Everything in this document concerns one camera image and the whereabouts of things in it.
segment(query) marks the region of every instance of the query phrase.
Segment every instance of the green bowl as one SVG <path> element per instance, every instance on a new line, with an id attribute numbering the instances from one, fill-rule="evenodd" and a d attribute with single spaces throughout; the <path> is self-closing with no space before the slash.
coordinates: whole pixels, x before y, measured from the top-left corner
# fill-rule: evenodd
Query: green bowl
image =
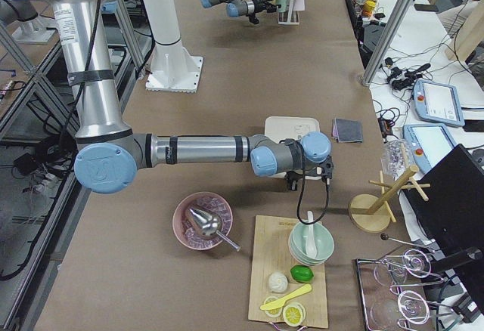
<path id="1" fill-rule="evenodd" d="M 326 261 L 334 252 L 334 239 L 326 227 L 320 223 L 314 224 L 314 235 L 316 249 L 318 250 L 314 258 L 306 254 L 306 241 L 308 239 L 308 226 L 297 223 L 290 233 L 290 245 L 294 255 L 304 261 L 321 262 Z"/>

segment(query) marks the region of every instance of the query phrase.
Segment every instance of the ceramic spoon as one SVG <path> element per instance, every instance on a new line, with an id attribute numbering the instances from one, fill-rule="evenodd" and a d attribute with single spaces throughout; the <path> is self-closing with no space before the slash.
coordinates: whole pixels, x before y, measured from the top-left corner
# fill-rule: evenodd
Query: ceramic spoon
<path id="1" fill-rule="evenodd" d="M 308 223 L 312 223 L 313 217 L 312 212 L 308 212 Z M 318 254 L 318 249 L 316 248 L 315 242 L 315 229 L 314 225 L 308 225 L 308 239 L 306 240 L 306 254 L 310 258 L 316 258 Z"/>

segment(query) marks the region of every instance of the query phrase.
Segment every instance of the monitor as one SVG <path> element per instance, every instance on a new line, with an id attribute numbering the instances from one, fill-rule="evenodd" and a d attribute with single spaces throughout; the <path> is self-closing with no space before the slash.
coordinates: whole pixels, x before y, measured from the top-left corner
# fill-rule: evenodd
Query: monitor
<path id="1" fill-rule="evenodd" d="M 419 181 L 429 201 L 404 190 L 417 220 L 445 256 L 477 247 L 484 250 L 484 171 L 461 144 Z M 484 259 L 454 269 L 478 309 L 484 313 Z"/>

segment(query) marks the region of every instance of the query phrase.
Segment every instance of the tablet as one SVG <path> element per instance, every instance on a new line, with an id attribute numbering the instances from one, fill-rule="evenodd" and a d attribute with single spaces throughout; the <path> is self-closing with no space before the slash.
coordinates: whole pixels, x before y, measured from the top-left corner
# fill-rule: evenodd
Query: tablet
<path id="1" fill-rule="evenodd" d="M 457 145 L 443 124 L 404 125 L 403 138 L 410 144 L 420 171 L 426 174 Z"/>
<path id="2" fill-rule="evenodd" d="M 417 115 L 423 121 L 445 123 L 453 127 L 464 125 L 464 114 L 453 85 L 418 79 L 414 86 Z"/>

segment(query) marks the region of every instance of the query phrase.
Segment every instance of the white desk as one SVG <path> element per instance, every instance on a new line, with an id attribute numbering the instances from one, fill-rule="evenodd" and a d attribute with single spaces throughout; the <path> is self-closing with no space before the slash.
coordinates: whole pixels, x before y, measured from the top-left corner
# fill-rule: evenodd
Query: white desk
<path id="1" fill-rule="evenodd" d="M 383 12 L 386 17 L 383 20 L 388 20 L 397 0 L 379 0 L 376 11 Z M 417 0 L 418 3 L 428 4 L 427 0 Z M 408 9 L 408 12 L 402 21 L 396 37 L 393 39 L 390 49 L 386 57 L 391 57 L 396 61 L 395 65 L 400 69 L 413 67 L 414 69 L 425 64 L 431 63 L 429 72 L 432 73 L 434 82 L 452 84 L 457 87 L 459 100 L 462 107 L 484 107 L 484 92 L 477 84 L 474 77 L 467 71 L 462 71 L 464 68 L 458 63 L 452 63 L 445 55 L 446 46 L 442 45 L 440 48 L 434 48 L 427 51 L 426 49 L 439 45 L 439 43 L 450 43 L 450 38 L 447 32 L 439 21 L 439 18 L 433 12 L 416 11 L 413 6 Z M 410 54 L 419 54 L 426 51 L 425 54 L 420 54 L 414 57 L 407 57 Z M 407 104 L 392 95 L 391 87 L 386 84 L 386 74 L 382 70 L 378 71 L 370 90 L 373 99 L 380 102 L 383 108 L 397 107 L 402 113 L 407 112 Z M 408 99 L 411 96 L 411 91 L 407 91 L 404 98 Z M 380 105 L 374 104 L 375 110 L 380 110 Z M 484 119 L 484 111 L 464 111 L 465 119 Z M 415 112 L 413 101 L 408 108 L 408 114 L 401 116 L 396 121 L 396 126 L 393 128 L 396 135 L 402 138 L 401 128 L 404 124 L 425 123 L 418 119 Z M 463 144 L 465 147 L 478 146 L 484 144 L 483 133 L 468 133 L 462 128 L 448 128 L 456 142 Z M 423 237 L 420 232 L 415 215 L 405 196 L 400 196 L 400 203 L 402 211 L 405 215 L 408 233 L 410 238 L 416 240 Z M 452 304 L 457 300 L 458 296 L 448 298 L 444 303 Z M 448 326 L 454 319 L 454 316 L 449 318 L 442 317 L 442 321 Z M 479 318 L 472 324 L 459 323 L 453 329 L 457 331 L 466 330 L 482 330 L 484 329 L 484 316 Z"/>

